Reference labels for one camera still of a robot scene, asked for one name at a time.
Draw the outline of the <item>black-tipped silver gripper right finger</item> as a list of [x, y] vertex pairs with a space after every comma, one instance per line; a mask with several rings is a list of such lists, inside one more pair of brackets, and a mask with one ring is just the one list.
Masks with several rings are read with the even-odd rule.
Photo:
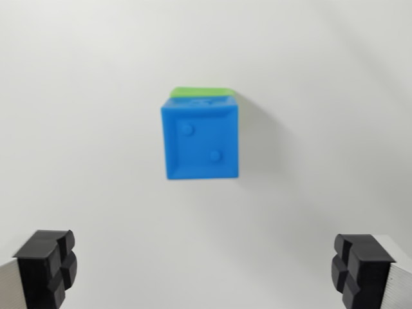
[[411, 308], [411, 257], [389, 236], [338, 234], [332, 282], [349, 309]]

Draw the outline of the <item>black-tipped silver gripper left finger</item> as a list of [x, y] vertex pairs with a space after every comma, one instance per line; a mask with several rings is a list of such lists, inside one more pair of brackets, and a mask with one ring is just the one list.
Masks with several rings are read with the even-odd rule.
[[1, 308], [58, 309], [77, 275], [71, 230], [37, 230], [1, 265]]

